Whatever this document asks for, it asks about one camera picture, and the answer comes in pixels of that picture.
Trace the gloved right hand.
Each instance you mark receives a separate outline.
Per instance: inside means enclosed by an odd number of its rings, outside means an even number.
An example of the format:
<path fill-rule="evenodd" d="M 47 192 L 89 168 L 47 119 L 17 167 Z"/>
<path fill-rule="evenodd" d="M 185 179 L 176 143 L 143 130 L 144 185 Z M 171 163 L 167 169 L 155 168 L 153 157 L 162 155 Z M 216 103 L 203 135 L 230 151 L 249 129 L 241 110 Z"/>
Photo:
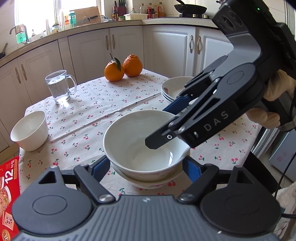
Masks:
<path fill-rule="evenodd" d="M 286 72 L 278 70 L 277 73 L 270 78 L 263 98 L 267 101 L 274 101 L 286 91 L 291 98 L 294 97 L 295 79 L 288 76 Z M 280 115 L 277 113 L 266 112 L 261 108 L 252 108 L 246 112 L 246 115 L 251 121 L 267 129 L 280 126 Z"/>

